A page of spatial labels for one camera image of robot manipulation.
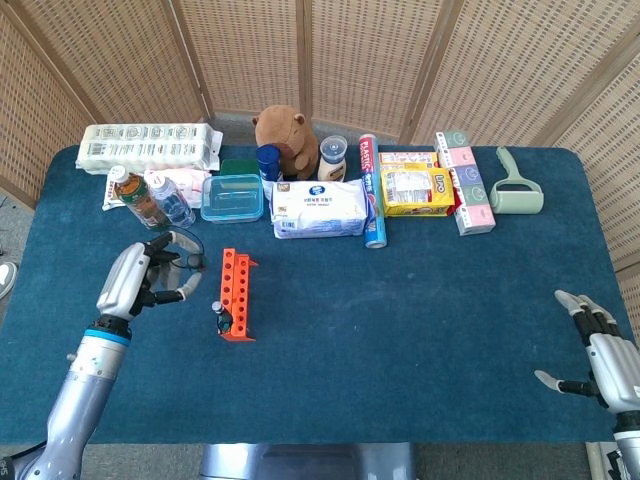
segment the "shoe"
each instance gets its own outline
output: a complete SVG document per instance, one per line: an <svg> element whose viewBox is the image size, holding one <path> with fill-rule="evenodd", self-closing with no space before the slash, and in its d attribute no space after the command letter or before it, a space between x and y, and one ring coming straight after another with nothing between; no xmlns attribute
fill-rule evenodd
<svg viewBox="0 0 640 480"><path fill-rule="evenodd" d="M16 283L17 273L18 267L15 263L0 263L0 299L13 288L13 284Z"/></svg>

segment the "blue bottle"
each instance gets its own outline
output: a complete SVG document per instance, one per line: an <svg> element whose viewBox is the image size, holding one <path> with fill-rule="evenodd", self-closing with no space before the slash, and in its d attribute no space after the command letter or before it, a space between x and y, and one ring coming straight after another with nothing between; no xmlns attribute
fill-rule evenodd
<svg viewBox="0 0 640 480"><path fill-rule="evenodd" d="M193 225L196 214L173 180L157 172L149 176L148 184L151 196L173 225L182 228Z"/></svg>

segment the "beverage bottle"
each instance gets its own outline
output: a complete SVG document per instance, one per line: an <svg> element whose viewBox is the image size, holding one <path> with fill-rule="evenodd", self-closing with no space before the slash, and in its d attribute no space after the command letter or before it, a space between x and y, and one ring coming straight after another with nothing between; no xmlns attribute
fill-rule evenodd
<svg viewBox="0 0 640 480"><path fill-rule="evenodd" d="M182 228L193 225L196 214L173 180L158 172L151 174L148 181L151 196L172 224Z"/></svg>
<svg viewBox="0 0 640 480"><path fill-rule="evenodd" d="M142 224L150 230L164 230L170 225L167 216L151 198L147 182L140 175L129 174L121 165L112 167L109 180L115 183L115 192Z"/></svg>

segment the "yellow box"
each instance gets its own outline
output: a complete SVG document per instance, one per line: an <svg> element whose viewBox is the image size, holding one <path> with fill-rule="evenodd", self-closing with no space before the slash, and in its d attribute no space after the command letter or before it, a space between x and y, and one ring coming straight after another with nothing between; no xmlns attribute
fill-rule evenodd
<svg viewBox="0 0 640 480"><path fill-rule="evenodd" d="M445 168L394 168L380 172L385 217L444 217L455 203Z"/></svg>
<svg viewBox="0 0 640 480"><path fill-rule="evenodd" d="M381 170L394 168L436 168L439 167L436 152L380 152L378 154Z"/></svg>

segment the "orange test tube rack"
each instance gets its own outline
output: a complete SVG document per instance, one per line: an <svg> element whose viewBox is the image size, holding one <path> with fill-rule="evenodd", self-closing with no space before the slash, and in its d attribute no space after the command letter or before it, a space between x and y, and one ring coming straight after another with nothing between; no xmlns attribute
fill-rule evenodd
<svg viewBox="0 0 640 480"><path fill-rule="evenodd" d="M220 302L231 316L231 330L221 333L228 342L254 342L249 337L249 267L258 264L248 254L236 253L235 248L225 248L222 253L222 278Z"/></svg>

